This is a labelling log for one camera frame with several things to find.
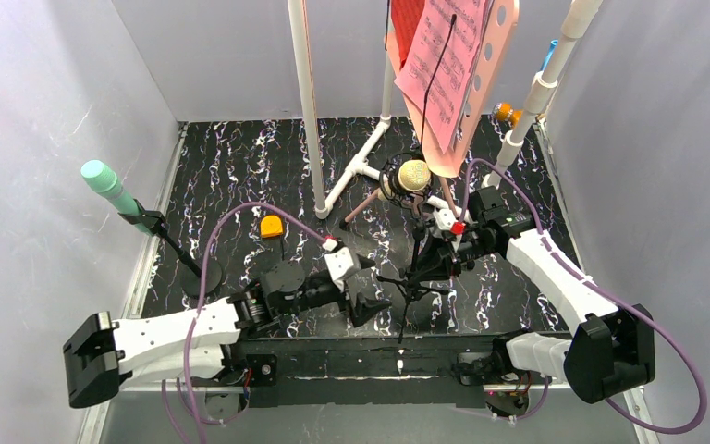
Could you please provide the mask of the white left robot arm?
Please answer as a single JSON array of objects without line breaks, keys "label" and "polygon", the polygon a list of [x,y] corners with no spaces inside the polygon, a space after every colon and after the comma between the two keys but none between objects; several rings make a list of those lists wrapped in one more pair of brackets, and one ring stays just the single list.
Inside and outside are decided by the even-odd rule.
[{"label": "white left robot arm", "polygon": [[143,382],[216,378],[226,368],[226,346],[266,334],[282,315],[334,303],[360,327],[390,307],[386,299],[349,293],[349,279],[374,261],[343,248],[324,262],[324,270],[312,274],[298,263],[278,262],[200,311],[145,319],[88,316],[62,347],[69,406],[92,407]]}]

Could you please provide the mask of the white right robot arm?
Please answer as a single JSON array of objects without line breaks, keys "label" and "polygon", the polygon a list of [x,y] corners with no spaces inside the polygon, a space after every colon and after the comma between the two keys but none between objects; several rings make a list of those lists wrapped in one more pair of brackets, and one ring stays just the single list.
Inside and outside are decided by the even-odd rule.
[{"label": "white right robot arm", "polygon": [[655,379],[654,331],[641,305],[622,308],[597,294],[533,217],[509,211],[497,190],[472,194],[463,215],[459,220],[446,208],[425,216],[431,237],[407,273],[409,300],[423,294],[423,282],[456,277],[467,265],[497,254],[544,294],[572,337],[527,328],[498,336],[489,354],[456,364],[462,383],[536,373],[566,382],[582,401],[596,403]]}]

